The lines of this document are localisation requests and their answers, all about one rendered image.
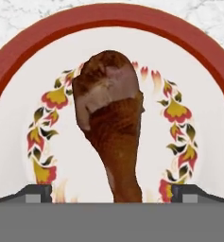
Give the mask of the red-rimmed floral white plate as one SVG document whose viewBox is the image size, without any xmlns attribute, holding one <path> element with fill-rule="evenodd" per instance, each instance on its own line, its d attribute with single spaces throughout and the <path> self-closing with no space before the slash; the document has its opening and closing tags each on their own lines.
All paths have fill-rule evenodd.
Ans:
<svg viewBox="0 0 224 242">
<path fill-rule="evenodd" d="M 115 202 L 72 89 L 105 50 L 129 59 L 144 96 L 141 202 L 171 202 L 173 184 L 224 198 L 224 50 L 177 17 L 128 4 L 53 14 L 0 50 L 0 198 L 50 184 L 56 203 Z"/>
</svg>

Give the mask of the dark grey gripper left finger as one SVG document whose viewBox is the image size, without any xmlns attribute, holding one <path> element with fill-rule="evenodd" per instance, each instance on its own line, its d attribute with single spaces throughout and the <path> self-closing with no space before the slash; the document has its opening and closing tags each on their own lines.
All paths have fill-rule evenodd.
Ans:
<svg viewBox="0 0 224 242">
<path fill-rule="evenodd" d="M 29 184 L 16 194 L 0 198 L 0 202 L 10 203 L 51 203 L 50 184 Z"/>
</svg>

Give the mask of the brown chicken drumstick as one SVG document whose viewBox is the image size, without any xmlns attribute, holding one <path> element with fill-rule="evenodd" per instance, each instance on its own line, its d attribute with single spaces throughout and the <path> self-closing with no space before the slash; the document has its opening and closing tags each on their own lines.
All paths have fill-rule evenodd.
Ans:
<svg viewBox="0 0 224 242">
<path fill-rule="evenodd" d="M 129 59 L 114 50 L 87 60 L 72 81 L 76 120 L 98 153 L 115 202 L 141 202 L 136 178 L 144 96 Z"/>
</svg>

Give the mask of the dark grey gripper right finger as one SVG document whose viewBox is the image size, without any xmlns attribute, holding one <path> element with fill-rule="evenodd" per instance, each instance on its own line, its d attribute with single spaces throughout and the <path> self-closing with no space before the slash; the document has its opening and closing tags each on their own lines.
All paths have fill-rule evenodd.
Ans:
<svg viewBox="0 0 224 242">
<path fill-rule="evenodd" d="M 173 184 L 171 191 L 173 203 L 224 203 L 224 198 L 208 194 L 194 184 Z"/>
</svg>

